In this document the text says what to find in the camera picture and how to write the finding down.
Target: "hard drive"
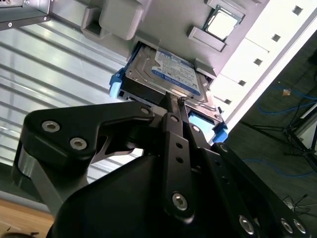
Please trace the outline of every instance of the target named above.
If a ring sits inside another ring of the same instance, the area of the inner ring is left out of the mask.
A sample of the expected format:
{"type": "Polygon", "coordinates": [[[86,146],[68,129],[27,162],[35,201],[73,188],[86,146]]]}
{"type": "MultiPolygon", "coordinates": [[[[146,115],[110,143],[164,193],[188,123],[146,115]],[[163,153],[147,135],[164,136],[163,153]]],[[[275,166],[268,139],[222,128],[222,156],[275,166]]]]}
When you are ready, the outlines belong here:
{"type": "Polygon", "coordinates": [[[163,97],[166,92],[170,92],[185,99],[186,105],[191,109],[222,122],[220,112],[213,104],[206,77],[196,72],[190,62],[168,51],[142,46],[126,70],[125,78],[133,81],[125,88],[133,91],[139,98],[150,98],[149,101],[159,102],[157,97],[163,97]],[[150,88],[151,92],[146,95],[147,89],[138,84],[150,88]]]}

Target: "hard drive label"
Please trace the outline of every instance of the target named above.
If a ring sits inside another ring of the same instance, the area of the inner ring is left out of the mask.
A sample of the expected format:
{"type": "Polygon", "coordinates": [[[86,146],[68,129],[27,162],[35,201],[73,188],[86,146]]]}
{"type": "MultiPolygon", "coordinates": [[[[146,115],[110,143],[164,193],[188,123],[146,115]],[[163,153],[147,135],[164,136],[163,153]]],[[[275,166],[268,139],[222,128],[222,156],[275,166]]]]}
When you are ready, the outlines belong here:
{"type": "Polygon", "coordinates": [[[189,62],[169,53],[157,51],[155,61],[159,67],[152,67],[152,73],[197,96],[200,96],[196,72],[189,62]]]}

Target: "mounting hole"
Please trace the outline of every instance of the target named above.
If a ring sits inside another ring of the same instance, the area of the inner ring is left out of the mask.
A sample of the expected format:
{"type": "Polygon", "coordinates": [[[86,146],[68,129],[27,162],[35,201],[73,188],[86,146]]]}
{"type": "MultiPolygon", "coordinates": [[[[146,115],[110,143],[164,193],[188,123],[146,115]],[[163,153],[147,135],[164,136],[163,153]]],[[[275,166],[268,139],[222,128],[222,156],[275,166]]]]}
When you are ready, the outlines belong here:
{"type": "Polygon", "coordinates": [[[172,118],[174,122],[178,122],[178,118],[176,116],[171,115],[170,118],[172,118]]]}
{"type": "Polygon", "coordinates": [[[55,121],[47,120],[42,123],[42,129],[47,132],[57,132],[60,130],[60,126],[55,121]]]}
{"type": "Polygon", "coordinates": [[[222,179],[226,184],[229,184],[229,179],[227,179],[225,176],[222,176],[222,179]]]}
{"type": "Polygon", "coordinates": [[[195,125],[193,125],[193,129],[194,129],[196,132],[200,132],[200,129],[199,129],[197,126],[195,126],[195,125]]]}
{"type": "Polygon", "coordinates": [[[176,143],[176,146],[180,149],[183,149],[183,146],[180,143],[176,143]]]}
{"type": "Polygon", "coordinates": [[[180,157],[176,157],[176,160],[177,160],[177,162],[179,162],[180,164],[183,164],[183,163],[184,163],[183,159],[180,158],[180,157]]]}
{"type": "Polygon", "coordinates": [[[145,114],[150,114],[150,111],[146,108],[141,108],[141,111],[145,114]]]}

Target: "black cable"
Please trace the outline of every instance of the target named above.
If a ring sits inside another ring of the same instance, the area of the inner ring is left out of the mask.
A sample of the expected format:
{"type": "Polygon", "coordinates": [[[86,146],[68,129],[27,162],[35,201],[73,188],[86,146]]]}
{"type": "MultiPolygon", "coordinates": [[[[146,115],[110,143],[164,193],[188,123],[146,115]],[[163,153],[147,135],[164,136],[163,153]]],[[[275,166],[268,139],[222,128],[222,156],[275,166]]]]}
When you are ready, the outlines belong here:
{"type": "MultiPolygon", "coordinates": [[[[317,80],[317,71],[316,71],[315,75],[316,75],[316,76],[314,76],[314,79],[317,80]]],[[[316,89],[317,89],[317,85],[314,86],[314,87],[306,94],[306,96],[310,95],[310,94],[311,94],[313,91],[315,91],[316,89]]],[[[303,103],[305,100],[306,100],[306,98],[302,98],[302,99],[299,101],[299,104],[298,104],[298,106],[297,106],[297,109],[296,109],[296,111],[295,111],[295,114],[294,114],[294,116],[292,117],[292,119],[290,120],[290,122],[288,123],[288,125],[286,126],[286,128],[288,128],[288,127],[290,127],[290,126],[292,125],[292,123],[294,122],[294,120],[295,120],[295,118],[296,118],[296,116],[297,116],[297,114],[298,114],[298,112],[299,112],[299,108],[301,107],[302,103],[303,103]]]]}

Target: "corrugated metal wall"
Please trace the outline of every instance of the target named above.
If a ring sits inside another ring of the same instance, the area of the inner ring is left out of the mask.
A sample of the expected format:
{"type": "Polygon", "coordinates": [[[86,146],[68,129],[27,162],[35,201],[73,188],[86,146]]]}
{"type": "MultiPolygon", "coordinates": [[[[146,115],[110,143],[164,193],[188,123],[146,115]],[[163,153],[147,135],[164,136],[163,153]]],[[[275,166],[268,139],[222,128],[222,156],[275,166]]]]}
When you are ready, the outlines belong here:
{"type": "MultiPolygon", "coordinates": [[[[119,102],[107,94],[109,80],[125,64],[120,55],[54,20],[0,31],[0,162],[12,165],[29,112],[119,102]]],[[[89,180],[135,154],[91,165],[89,180]]]]}

